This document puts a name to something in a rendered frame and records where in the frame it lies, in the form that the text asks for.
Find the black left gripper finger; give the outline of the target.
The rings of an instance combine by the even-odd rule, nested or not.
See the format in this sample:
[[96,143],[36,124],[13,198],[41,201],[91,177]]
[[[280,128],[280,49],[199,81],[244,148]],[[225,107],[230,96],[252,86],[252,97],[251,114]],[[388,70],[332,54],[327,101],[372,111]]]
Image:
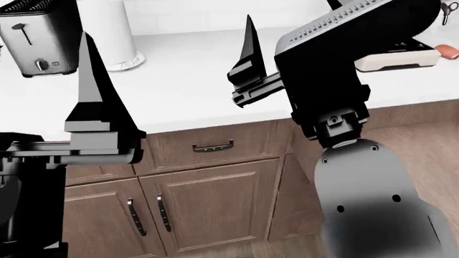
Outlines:
[[135,164],[142,161],[139,130],[120,99],[93,38],[82,33],[78,101],[65,120],[71,155],[66,164]]

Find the closed wooden drawer front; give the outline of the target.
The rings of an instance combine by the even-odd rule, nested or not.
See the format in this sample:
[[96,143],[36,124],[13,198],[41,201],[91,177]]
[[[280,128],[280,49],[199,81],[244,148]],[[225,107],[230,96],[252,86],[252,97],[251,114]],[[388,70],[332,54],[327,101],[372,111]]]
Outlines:
[[[147,135],[138,173],[163,173],[199,167],[280,158],[285,155],[291,136],[289,120],[269,120],[245,124],[179,130]],[[234,147],[209,153],[196,153],[198,147],[225,145],[234,140]]]
[[135,176],[132,165],[68,166],[66,185],[102,182]]

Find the open wooden drawer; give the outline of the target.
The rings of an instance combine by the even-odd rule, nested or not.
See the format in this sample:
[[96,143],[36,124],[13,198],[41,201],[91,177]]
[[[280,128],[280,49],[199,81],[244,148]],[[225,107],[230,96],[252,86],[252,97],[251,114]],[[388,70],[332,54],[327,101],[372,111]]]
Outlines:
[[[317,216],[313,169],[322,153],[291,119],[274,217]],[[394,150],[420,197],[459,223],[459,100],[381,107],[370,111],[362,137]]]

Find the white tray with black top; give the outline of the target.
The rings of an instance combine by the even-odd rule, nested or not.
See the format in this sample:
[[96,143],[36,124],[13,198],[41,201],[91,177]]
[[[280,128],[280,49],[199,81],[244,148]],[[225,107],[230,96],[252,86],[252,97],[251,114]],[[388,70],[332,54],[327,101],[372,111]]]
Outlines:
[[432,67],[437,64],[440,53],[416,39],[409,38],[393,45],[386,51],[362,57],[354,62],[360,72],[379,72],[410,68]]

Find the white paper towel roll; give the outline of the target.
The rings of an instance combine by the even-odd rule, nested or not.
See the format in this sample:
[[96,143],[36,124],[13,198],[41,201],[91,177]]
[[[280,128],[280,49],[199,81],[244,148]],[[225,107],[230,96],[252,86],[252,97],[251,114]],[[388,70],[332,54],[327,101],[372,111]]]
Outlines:
[[124,0],[100,0],[93,11],[93,38],[107,70],[120,72],[141,65],[146,58],[133,42]]

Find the wooden cabinet door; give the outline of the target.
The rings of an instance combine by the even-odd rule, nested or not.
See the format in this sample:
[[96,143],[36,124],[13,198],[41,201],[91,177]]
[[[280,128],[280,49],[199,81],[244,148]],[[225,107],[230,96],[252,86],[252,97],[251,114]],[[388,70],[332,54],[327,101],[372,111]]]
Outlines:
[[[137,230],[127,200],[141,220]],[[135,178],[71,186],[65,191],[63,239],[68,258],[162,258],[166,251],[139,181]]]
[[[263,240],[278,181],[279,159],[140,178],[168,254]],[[162,194],[167,232],[156,197]]]

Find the silver toaster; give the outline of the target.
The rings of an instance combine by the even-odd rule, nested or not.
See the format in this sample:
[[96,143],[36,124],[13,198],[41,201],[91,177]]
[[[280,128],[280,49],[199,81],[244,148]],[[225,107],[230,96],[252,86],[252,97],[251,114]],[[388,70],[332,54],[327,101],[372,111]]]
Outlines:
[[77,71],[77,0],[13,0],[0,6],[0,38],[25,78]]

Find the metal scissors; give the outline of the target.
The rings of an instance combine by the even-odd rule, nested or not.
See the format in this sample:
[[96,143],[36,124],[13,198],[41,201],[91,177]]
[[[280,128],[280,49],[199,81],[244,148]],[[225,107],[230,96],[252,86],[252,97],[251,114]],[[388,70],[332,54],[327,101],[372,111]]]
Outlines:
[[443,12],[443,20],[442,20],[442,25],[445,26],[448,22],[448,18],[452,12],[454,12],[457,8],[459,7],[459,3],[456,1],[452,1],[450,3],[447,3],[443,1],[441,3],[441,10]]

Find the pink sausage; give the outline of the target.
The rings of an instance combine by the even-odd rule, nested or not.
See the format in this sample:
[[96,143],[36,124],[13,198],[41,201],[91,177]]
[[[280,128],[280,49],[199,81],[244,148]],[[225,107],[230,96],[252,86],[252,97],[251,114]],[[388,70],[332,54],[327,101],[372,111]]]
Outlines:
[[445,59],[457,59],[459,57],[459,49],[451,47],[448,44],[439,44],[435,48],[441,57]]

